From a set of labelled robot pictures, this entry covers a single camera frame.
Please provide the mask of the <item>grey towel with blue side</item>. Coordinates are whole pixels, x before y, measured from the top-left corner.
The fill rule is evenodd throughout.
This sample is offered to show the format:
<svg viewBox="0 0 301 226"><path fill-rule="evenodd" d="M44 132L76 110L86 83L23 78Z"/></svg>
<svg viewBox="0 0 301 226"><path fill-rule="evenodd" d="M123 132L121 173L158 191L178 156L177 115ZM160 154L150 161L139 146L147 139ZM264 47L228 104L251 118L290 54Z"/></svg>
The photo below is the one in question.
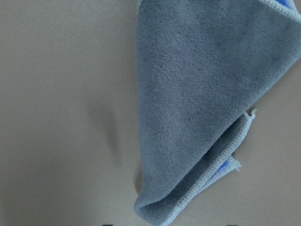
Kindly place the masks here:
<svg viewBox="0 0 301 226"><path fill-rule="evenodd" d="M167 226L240 167L251 106L301 56L292 0L140 0L136 75L142 187L134 209Z"/></svg>

